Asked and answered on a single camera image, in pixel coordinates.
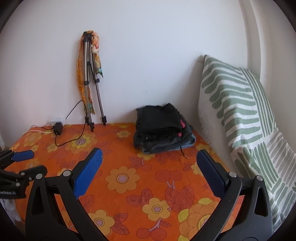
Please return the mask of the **white gloved left hand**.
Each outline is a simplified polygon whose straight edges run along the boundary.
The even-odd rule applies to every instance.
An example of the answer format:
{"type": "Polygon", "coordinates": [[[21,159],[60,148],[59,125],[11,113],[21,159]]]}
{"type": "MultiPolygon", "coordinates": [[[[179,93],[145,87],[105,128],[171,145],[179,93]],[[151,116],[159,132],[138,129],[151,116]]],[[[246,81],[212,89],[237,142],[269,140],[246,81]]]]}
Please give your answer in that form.
{"type": "Polygon", "coordinates": [[[16,203],[14,199],[0,199],[1,204],[6,211],[7,215],[13,222],[13,224],[16,224],[17,222],[21,222],[22,219],[16,209],[16,203]]]}

